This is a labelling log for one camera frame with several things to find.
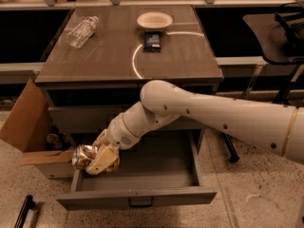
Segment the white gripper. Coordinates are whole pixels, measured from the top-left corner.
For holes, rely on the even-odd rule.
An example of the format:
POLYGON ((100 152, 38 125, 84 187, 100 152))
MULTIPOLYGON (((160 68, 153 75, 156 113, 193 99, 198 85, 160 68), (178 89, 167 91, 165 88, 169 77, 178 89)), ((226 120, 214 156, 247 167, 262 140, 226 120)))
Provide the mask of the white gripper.
POLYGON ((120 164, 120 149, 130 149, 139 142, 126 127, 124 123, 124 114, 120 113, 108 125, 107 130, 102 133, 93 142, 93 146, 100 146, 96 157, 91 161, 85 171, 90 175, 98 175, 102 172, 112 172, 120 164))

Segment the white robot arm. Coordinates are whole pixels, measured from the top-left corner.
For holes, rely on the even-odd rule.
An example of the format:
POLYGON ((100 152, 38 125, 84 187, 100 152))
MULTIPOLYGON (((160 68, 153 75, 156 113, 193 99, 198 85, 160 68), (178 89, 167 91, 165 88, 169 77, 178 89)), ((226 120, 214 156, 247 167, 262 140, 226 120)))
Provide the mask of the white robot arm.
POLYGON ((94 141, 86 169, 97 175, 141 137, 187 117, 251 145, 304 163, 304 108, 197 94, 161 80, 146 83, 140 100, 114 118, 94 141))

